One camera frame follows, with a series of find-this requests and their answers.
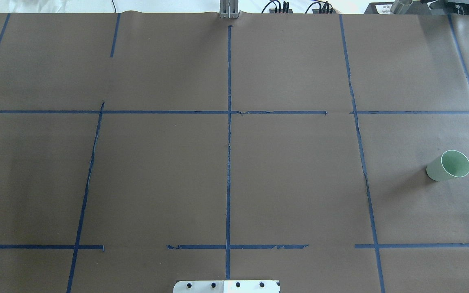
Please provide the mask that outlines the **metal cup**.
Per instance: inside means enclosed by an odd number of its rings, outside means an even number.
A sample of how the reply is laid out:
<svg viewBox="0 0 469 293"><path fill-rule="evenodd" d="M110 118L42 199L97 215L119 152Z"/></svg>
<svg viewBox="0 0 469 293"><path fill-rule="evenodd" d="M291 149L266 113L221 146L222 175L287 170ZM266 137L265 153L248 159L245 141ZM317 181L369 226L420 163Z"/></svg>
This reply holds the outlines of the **metal cup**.
<svg viewBox="0 0 469 293"><path fill-rule="evenodd" d="M390 7L390 13L395 15L406 14L413 2L413 0L395 0Z"/></svg>

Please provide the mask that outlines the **green plastic cup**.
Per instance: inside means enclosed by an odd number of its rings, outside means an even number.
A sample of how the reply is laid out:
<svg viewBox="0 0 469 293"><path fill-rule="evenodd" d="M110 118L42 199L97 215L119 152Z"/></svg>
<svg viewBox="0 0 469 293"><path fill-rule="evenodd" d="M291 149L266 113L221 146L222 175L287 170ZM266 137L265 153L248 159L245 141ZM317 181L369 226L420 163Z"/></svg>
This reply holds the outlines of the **green plastic cup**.
<svg viewBox="0 0 469 293"><path fill-rule="evenodd" d="M426 174L434 181L446 181L466 177L469 159L458 150L448 150L426 166Z"/></svg>

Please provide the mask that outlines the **aluminium frame post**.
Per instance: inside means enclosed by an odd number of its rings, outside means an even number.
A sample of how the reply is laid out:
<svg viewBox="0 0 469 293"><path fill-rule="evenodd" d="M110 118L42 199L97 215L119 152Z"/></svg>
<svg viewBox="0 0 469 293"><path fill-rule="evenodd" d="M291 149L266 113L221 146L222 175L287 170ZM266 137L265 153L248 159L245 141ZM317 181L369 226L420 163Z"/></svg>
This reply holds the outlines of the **aluminium frame post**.
<svg viewBox="0 0 469 293"><path fill-rule="evenodd" d="M237 19L240 14L238 0L220 0L219 1L220 19Z"/></svg>

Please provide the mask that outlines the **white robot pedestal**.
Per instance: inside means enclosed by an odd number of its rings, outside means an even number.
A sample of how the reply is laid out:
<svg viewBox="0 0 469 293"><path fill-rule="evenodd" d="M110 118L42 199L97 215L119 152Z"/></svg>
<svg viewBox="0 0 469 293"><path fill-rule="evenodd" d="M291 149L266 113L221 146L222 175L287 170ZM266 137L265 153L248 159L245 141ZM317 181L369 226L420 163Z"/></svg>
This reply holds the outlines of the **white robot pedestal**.
<svg viewBox="0 0 469 293"><path fill-rule="evenodd" d="M190 280L178 281L173 293L280 293L277 280Z"/></svg>

